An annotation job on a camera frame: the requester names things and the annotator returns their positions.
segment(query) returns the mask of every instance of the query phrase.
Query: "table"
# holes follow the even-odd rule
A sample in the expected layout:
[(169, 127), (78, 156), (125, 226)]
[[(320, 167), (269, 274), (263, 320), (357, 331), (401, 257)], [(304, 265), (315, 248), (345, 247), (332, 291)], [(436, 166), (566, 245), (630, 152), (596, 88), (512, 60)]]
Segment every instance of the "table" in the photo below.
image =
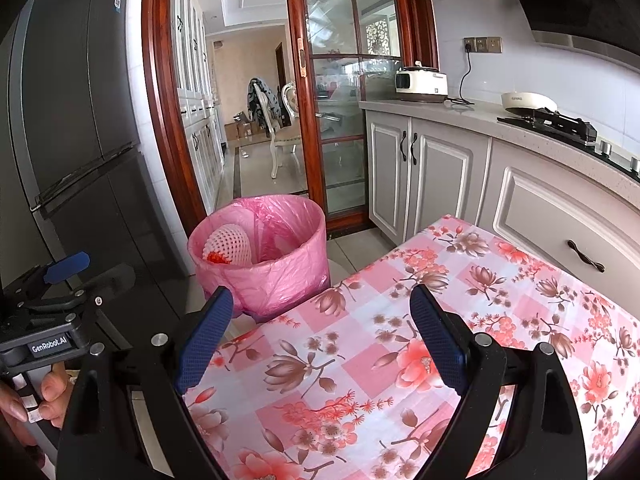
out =
[[(590, 478), (640, 415), (638, 320), (579, 280), (446, 216), (357, 274), (221, 346), (184, 396), (229, 478), (412, 478), (459, 397), (443, 387), (408, 298), (425, 284), (444, 310), (501, 345), (551, 343), (580, 413)], [(495, 455), (504, 388), (470, 471)]]

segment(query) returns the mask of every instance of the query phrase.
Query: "black range hood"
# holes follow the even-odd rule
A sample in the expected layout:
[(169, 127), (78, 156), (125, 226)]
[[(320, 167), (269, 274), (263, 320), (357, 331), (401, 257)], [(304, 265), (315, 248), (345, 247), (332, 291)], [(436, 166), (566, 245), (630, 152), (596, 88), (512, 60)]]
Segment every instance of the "black range hood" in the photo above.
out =
[(640, 0), (520, 0), (537, 42), (640, 70)]

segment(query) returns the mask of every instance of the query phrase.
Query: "black handle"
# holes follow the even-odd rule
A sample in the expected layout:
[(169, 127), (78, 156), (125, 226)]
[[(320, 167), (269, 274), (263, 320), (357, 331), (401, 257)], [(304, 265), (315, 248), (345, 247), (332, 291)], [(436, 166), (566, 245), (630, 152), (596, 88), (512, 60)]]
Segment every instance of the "black handle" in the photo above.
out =
[(404, 154), (404, 151), (402, 150), (402, 143), (404, 142), (405, 139), (406, 139), (406, 132), (402, 132), (402, 140), (400, 140), (400, 153), (402, 153), (402, 160), (404, 160), (406, 162), (406, 155)]
[(411, 159), (414, 163), (414, 166), (418, 165), (418, 160), (415, 158), (415, 155), (414, 155), (414, 144), (416, 140), (418, 140), (418, 134), (414, 132), (414, 140), (412, 140), (411, 142)]
[(591, 260), (586, 254), (581, 253), (578, 250), (578, 246), (575, 244), (575, 242), (573, 240), (567, 240), (566, 244), (572, 248), (580, 257), (580, 259), (582, 261), (584, 261), (587, 265), (593, 266), (595, 267), (598, 272), (604, 272), (604, 265), (603, 264), (599, 264), (598, 262), (594, 262), (593, 260)]

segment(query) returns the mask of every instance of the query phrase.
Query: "white appliance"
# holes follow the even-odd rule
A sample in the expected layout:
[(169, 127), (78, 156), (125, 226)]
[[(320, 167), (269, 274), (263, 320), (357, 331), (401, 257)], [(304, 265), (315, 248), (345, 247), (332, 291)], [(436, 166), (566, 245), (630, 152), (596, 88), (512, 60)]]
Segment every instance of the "white appliance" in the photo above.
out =
[(508, 92), (502, 94), (502, 106), (516, 115), (530, 115), (531, 110), (558, 111), (558, 105), (546, 96), (531, 92)]
[(396, 73), (396, 94), (401, 100), (443, 103), (448, 91), (447, 76), (420, 61)]

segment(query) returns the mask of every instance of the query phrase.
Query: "refrigerator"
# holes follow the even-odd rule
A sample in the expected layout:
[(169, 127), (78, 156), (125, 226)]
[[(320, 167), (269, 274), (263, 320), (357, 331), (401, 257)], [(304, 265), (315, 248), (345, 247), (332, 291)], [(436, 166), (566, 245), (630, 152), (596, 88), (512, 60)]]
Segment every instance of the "refrigerator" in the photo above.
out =
[(28, 1), (10, 38), (13, 156), (2, 159), (15, 165), (20, 208), (40, 237), (30, 244), (55, 260), (88, 253), (82, 281), (120, 263), (133, 267), (134, 288), (102, 309), (135, 345), (171, 332), (184, 314), (188, 276), (138, 149), (125, 8), (126, 0)]

